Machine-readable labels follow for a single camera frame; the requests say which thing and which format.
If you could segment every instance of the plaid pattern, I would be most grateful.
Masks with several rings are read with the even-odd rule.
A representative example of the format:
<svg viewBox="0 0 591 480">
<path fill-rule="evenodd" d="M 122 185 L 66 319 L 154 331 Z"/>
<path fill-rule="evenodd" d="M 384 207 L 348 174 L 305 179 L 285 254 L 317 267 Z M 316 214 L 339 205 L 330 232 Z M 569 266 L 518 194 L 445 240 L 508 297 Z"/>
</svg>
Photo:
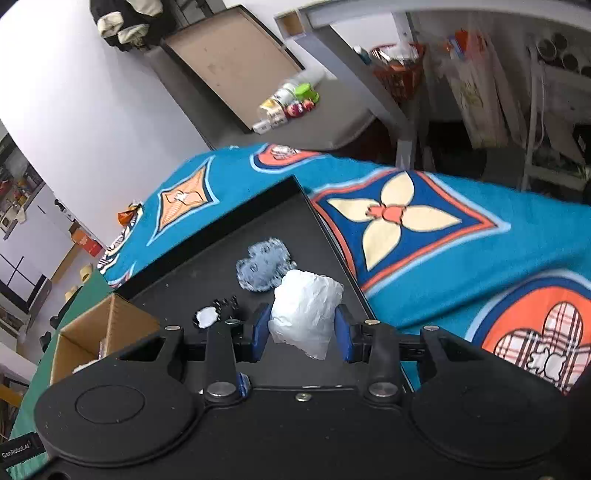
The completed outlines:
<svg viewBox="0 0 591 480">
<path fill-rule="evenodd" d="M 591 359 L 591 345 L 581 345 L 583 319 L 568 302 L 549 311 L 542 334 L 518 329 L 505 335 L 494 354 L 568 393 Z"/>
</svg>

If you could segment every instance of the cardboard box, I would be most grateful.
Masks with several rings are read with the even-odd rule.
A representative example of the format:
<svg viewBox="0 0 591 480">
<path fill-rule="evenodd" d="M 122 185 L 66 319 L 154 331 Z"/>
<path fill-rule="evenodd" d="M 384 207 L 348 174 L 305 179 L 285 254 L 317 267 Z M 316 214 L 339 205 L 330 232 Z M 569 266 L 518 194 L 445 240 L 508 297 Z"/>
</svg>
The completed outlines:
<svg viewBox="0 0 591 480">
<path fill-rule="evenodd" d="M 93 240 L 88 233 L 84 231 L 83 228 L 78 227 L 73 232 L 71 232 L 72 241 L 75 244 L 80 245 L 84 250 L 86 250 L 90 255 L 96 257 L 100 252 L 102 252 L 103 247 L 100 243 L 96 240 Z"/>
<path fill-rule="evenodd" d="M 105 356 L 160 329 L 157 319 L 111 294 L 60 330 L 51 367 L 50 385 L 71 375 L 79 365 L 98 359 L 100 342 Z"/>
</svg>

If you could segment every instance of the hanging jacket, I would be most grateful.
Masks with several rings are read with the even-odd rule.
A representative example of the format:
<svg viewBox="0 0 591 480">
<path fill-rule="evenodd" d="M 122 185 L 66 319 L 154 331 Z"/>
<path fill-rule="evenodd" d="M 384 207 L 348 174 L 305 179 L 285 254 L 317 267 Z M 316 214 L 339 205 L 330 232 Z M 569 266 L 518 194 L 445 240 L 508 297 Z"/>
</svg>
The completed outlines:
<svg viewBox="0 0 591 480">
<path fill-rule="evenodd" d="M 174 28 L 161 0 L 90 0 L 90 13 L 99 35 L 120 50 L 158 43 Z"/>
</svg>

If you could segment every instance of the blue blanket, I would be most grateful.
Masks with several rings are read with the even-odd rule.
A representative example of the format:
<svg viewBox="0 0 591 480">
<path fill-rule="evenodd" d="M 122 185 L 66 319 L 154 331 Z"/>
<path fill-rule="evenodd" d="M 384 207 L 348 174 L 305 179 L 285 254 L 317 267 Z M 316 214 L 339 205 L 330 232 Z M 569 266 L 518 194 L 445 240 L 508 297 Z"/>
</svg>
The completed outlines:
<svg viewBox="0 0 591 480">
<path fill-rule="evenodd" d="M 437 323 L 567 393 L 591 355 L 591 209 L 281 145 L 182 165 L 99 263 L 119 286 L 247 199 L 295 175 L 379 320 Z"/>
</svg>

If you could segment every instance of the plastic bag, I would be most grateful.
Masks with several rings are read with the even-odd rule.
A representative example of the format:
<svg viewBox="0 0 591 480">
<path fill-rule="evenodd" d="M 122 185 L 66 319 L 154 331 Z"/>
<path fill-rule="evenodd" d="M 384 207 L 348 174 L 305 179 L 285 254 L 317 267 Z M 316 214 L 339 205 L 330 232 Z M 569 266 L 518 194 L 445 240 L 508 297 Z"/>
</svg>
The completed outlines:
<svg viewBox="0 0 591 480">
<path fill-rule="evenodd" d="M 335 308 L 343 286 L 330 277 L 290 270 L 275 289 L 269 331 L 275 343 L 288 343 L 324 360 L 335 329 Z"/>
<path fill-rule="evenodd" d="M 523 113 L 482 24 L 478 15 L 470 15 L 465 45 L 454 43 L 451 37 L 456 48 L 443 62 L 443 73 L 462 112 L 473 148 L 506 146 L 505 120 L 513 141 L 524 145 Z"/>
</svg>

